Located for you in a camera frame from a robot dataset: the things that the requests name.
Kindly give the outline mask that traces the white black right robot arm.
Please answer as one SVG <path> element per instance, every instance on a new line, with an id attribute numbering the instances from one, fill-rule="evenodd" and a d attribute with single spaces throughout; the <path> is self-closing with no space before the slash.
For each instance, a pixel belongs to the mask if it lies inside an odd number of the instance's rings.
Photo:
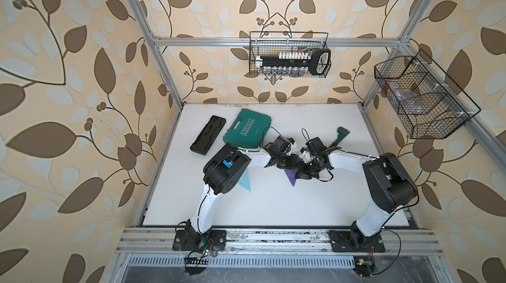
<path id="1" fill-rule="evenodd" d="M 392 153 L 363 155 L 338 146 L 326 147 L 320 138 L 314 138 L 300 150 L 300 157 L 297 179 L 318 180 L 321 171 L 336 168 L 364 174 L 371 202 L 351 225 L 351 242 L 356 247 L 373 240 L 396 212 L 419 198 L 414 181 Z"/>

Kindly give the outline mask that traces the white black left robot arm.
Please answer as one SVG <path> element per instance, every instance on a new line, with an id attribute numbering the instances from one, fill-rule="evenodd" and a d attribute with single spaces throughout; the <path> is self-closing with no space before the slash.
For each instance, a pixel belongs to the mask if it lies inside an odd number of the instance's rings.
<path id="1" fill-rule="evenodd" d="M 185 232 L 192 239 L 199 240 L 212 228 L 221 198 L 238 184 L 248 168 L 295 169 L 299 162 L 295 148 L 295 140 L 282 135 L 256 149 L 244 149 L 226 143 L 204 166 L 202 198 L 196 213 L 187 220 Z"/>

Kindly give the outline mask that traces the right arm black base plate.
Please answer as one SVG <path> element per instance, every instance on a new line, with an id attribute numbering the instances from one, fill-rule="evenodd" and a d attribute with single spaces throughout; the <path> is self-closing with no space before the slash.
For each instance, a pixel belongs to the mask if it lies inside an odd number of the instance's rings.
<path id="1" fill-rule="evenodd" d="M 330 230 L 332 251 L 335 253 L 385 253 L 386 248 L 379 233 L 365 237 L 360 231 Z"/>

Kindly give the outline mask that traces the purple square paper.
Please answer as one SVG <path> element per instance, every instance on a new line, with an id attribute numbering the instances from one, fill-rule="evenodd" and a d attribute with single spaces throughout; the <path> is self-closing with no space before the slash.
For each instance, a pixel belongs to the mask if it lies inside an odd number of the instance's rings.
<path id="1" fill-rule="evenodd" d="M 285 174 L 287 175 L 292 186 L 295 186 L 296 184 L 296 174 L 298 171 L 298 169 L 285 169 Z"/>

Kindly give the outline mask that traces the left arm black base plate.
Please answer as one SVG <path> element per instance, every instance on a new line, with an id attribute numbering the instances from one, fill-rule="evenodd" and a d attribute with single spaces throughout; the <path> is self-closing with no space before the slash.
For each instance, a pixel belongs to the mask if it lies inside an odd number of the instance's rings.
<path id="1" fill-rule="evenodd" d="M 225 230 L 209 230 L 207 233 L 189 234 L 186 230 L 176 231 L 173 251 L 223 251 L 227 243 Z"/>

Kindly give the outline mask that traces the light blue square paper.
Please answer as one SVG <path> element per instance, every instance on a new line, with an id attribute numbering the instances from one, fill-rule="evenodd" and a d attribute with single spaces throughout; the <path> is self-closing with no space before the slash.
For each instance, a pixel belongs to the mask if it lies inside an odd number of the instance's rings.
<path id="1" fill-rule="evenodd" d="M 251 192 L 249 171 L 245 170 L 238 181 L 238 185 L 243 187 L 246 191 Z"/>

